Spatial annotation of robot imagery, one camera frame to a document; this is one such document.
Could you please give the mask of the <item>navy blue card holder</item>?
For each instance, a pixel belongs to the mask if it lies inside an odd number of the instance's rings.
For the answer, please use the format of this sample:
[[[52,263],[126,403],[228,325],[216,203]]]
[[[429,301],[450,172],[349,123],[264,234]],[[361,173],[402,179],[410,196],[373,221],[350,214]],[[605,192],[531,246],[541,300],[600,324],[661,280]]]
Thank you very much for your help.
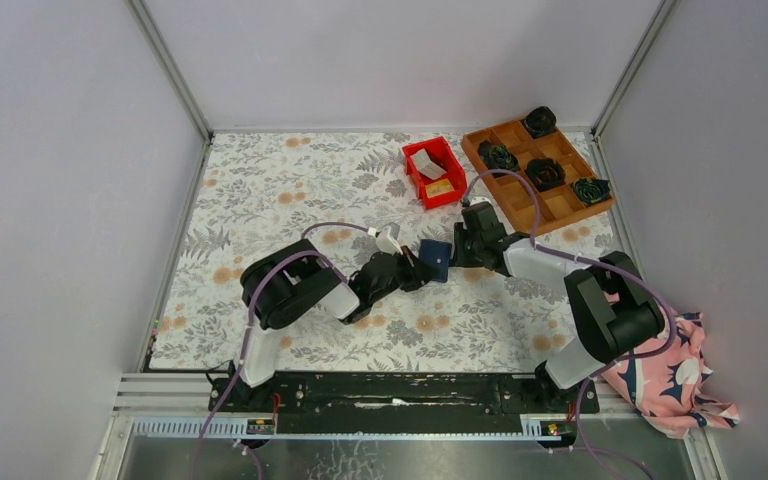
[[[419,259],[436,271],[432,281],[445,284],[449,277],[453,245],[432,239],[422,239],[419,244]]]

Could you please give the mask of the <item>red plastic bin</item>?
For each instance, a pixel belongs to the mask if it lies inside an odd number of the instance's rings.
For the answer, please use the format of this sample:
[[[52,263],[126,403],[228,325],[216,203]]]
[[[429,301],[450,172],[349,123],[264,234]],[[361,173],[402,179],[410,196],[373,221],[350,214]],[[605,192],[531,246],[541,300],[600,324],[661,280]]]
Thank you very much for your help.
[[[466,190],[463,167],[442,136],[402,147],[405,174],[426,210],[459,202]]]

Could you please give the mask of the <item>wooden compartment tray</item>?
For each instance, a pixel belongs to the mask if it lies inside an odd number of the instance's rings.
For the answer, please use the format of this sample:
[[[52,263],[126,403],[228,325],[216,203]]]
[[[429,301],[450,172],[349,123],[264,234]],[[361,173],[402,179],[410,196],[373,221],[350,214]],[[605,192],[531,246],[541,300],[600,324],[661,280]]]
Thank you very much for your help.
[[[467,133],[461,146],[515,230],[533,226],[543,235],[608,211],[615,203],[609,181],[596,172],[573,144],[546,121],[541,129],[524,118]]]

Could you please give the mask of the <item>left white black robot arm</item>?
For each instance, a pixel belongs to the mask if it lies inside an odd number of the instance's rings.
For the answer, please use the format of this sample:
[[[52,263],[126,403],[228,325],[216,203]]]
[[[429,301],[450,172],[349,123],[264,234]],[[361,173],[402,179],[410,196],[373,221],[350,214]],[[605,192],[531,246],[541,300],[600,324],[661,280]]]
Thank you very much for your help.
[[[376,252],[350,276],[342,274],[308,239],[250,265],[240,283],[249,320],[232,398],[248,411],[264,407],[276,372],[278,332],[321,309],[343,324],[368,316],[372,307],[397,290],[415,291],[441,273],[442,264],[426,263],[409,248]]]

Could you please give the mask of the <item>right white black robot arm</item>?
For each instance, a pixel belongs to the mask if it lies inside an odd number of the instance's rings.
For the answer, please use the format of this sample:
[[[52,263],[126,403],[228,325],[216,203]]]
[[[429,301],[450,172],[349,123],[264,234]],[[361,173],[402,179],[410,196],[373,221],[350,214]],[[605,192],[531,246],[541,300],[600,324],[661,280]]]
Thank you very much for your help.
[[[483,267],[563,291],[568,299],[576,336],[534,372],[533,396],[543,410],[561,410],[573,387],[664,330],[664,314],[638,283],[628,255],[615,251],[592,261],[543,248],[525,233],[509,233],[487,200],[468,202],[461,214],[453,266]]]

